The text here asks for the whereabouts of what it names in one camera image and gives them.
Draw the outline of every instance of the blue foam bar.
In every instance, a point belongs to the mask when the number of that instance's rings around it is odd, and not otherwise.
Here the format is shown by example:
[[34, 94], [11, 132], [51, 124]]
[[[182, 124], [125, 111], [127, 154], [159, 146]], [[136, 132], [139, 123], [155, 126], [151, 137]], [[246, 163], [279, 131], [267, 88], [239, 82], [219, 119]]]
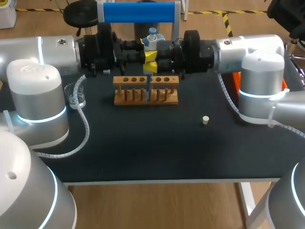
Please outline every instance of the blue foam bar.
[[171, 22], [175, 20], [174, 2], [104, 3], [104, 19], [109, 23]]

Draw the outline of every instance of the white container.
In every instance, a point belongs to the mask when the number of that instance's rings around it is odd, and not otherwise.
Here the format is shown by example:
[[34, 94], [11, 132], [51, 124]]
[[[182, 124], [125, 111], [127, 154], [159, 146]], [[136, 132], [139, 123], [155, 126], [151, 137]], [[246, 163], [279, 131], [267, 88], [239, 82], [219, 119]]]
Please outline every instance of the white container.
[[15, 10], [16, 1], [17, 0], [8, 0], [4, 6], [0, 6], [0, 29], [14, 27], [17, 18]]

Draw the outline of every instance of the wooden test tube rack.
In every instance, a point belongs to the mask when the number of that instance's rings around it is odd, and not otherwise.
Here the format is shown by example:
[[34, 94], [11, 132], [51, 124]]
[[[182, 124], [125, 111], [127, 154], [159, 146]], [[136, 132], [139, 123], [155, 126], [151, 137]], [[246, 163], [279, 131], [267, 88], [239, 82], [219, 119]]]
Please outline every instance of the wooden test tube rack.
[[[114, 96], [114, 105], [172, 105], [178, 104], [177, 86], [178, 76], [152, 76], [148, 91], [144, 89], [147, 84], [146, 76], [114, 76], [113, 85], [117, 86]], [[170, 88], [159, 89], [158, 86], [169, 85]], [[137, 86], [141, 89], [122, 89], [122, 86]]]

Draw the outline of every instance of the yellow black hazard tape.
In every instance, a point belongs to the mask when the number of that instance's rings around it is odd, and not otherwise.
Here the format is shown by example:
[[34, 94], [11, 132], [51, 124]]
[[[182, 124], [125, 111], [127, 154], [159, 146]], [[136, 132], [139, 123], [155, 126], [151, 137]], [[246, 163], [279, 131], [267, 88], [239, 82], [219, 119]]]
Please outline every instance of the yellow black hazard tape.
[[59, 12], [59, 9], [16, 9], [17, 12]]
[[267, 13], [261, 10], [209, 10], [209, 11], [189, 11], [188, 14], [223, 14], [223, 13]]
[[228, 14], [223, 13], [222, 16], [223, 16], [223, 19], [224, 19], [224, 25], [225, 25], [225, 28], [227, 30], [228, 37], [233, 37], [232, 29], [231, 29], [231, 26], [229, 24]]
[[[17, 12], [59, 12], [59, 9], [16, 9]], [[188, 14], [223, 14], [223, 13], [267, 13], [261, 10], [209, 10], [209, 11], [189, 11]]]

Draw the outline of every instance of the glowing blue light ring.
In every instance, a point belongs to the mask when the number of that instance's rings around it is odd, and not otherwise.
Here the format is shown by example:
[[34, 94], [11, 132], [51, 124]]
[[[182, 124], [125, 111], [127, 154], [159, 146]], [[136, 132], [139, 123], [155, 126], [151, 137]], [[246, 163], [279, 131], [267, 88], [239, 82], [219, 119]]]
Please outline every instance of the glowing blue light ring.
[[29, 119], [21, 118], [20, 116], [18, 116], [18, 118], [26, 123], [45, 123], [45, 122], [48, 122], [48, 121], [51, 121], [51, 120], [54, 120], [54, 119], [60, 117], [61, 115], [63, 115], [63, 113], [65, 113], [65, 111], [66, 111], [66, 107], [59, 114], [57, 114], [51, 118], [46, 118], [46, 119], [41, 119], [41, 120], [29, 120]]
[[272, 95], [255, 95], [255, 94], [248, 94], [248, 93], [243, 92], [241, 90], [239, 90], [239, 93], [244, 95], [244, 96], [248, 96], [248, 97], [252, 97], [252, 98], [260, 98], [260, 99], [272, 98], [272, 97], [277, 95], [277, 94], [272, 94]]
[[294, 181], [294, 177], [295, 177], [295, 169], [297, 167], [299, 163], [297, 163], [292, 171], [292, 174], [291, 174], [291, 188], [292, 188], [292, 193], [294, 195], [294, 198], [295, 198], [295, 201], [296, 201], [296, 204], [298, 205], [300, 211], [302, 212], [303, 216], [305, 216], [305, 210], [299, 200], [299, 198], [297, 197], [297, 194], [296, 194], [296, 191], [295, 191], [295, 181]]
[[51, 215], [52, 215], [52, 213], [53, 213], [53, 211], [54, 211], [55, 204], [56, 204], [56, 200], [57, 200], [57, 194], [58, 194], [57, 181], [56, 181], [56, 177], [55, 177], [54, 173], [52, 172], [52, 170], [50, 170], [50, 171], [51, 171], [51, 174], [52, 174], [52, 176], [53, 176], [53, 178], [54, 178], [54, 184], [55, 184], [54, 200], [53, 200], [52, 206], [51, 206], [51, 208], [50, 208], [50, 211], [49, 211], [49, 213], [48, 213], [46, 219], [43, 221], [43, 223], [41, 224], [41, 226], [40, 226], [38, 229], [43, 229], [44, 226], [45, 226], [45, 225], [47, 224], [47, 222], [49, 221], [49, 219], [50, 219], [50, 217], [51, 217]]

